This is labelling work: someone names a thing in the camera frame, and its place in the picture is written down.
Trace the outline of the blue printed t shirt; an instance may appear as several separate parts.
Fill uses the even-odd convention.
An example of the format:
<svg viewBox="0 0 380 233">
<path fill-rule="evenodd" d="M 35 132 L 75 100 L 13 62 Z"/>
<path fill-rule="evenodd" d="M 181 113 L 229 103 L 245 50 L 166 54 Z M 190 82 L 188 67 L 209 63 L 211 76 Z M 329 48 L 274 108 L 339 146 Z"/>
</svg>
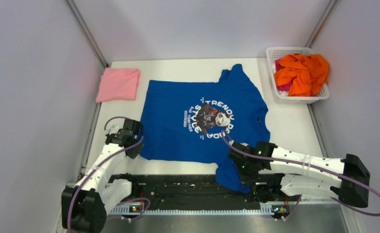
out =
<svg viewBox="0 0 380 233">
<path fill-rule="evenodd" d="M 223 70 L 212 83 L 151 80 L 140 119 L 144 129 L 140 155 L 148 160 L 214 163 L 220 185 L 248 193 L 250 186 L 242 184 L 222 135 L 227 132 L 248 145 L 269 141 L 267 111 L 241 64 Z"/>
</svg>

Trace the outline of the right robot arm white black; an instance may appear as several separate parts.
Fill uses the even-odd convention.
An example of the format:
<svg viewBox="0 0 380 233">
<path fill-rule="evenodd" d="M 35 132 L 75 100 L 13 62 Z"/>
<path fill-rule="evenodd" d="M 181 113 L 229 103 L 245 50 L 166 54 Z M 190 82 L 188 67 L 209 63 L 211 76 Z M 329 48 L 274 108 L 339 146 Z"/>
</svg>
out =
<svg viewBox="0 0 380 233">
<path fill-rule="evenodd" d="M 259 202 L 313 195 L 336 198 L 352 207 L 368 207 L 369 191 L 337 176 L 369 186 L 370 172 L 356 155 L 347 154 L 344 159 L 315 157 L 268 142 L 258 142 L 255 147 L 235 142 L 233 146 L 228 157 L 237 167 L 242 186 L 249 186 Z"/>
</svg>

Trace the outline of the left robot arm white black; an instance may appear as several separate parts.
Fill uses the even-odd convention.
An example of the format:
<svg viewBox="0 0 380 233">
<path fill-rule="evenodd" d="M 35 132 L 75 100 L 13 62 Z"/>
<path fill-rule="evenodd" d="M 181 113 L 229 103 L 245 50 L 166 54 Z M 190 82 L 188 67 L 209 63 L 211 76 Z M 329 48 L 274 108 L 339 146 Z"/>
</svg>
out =
<svg viewBox="0 0 380 233">
<path fill-rule="evenodd" d="M 143 124 L 127 117 L 123 126 L 104 125 L 106 139 L 85 175 L 61 195 L 62 226 L 69 233 L 100 233 L 108 214 L 123 199 L 135 200 L 139 187 L 126 179 L 110 181 L 119 164 L 134 159 L 143 147 Z"/>
</svg>

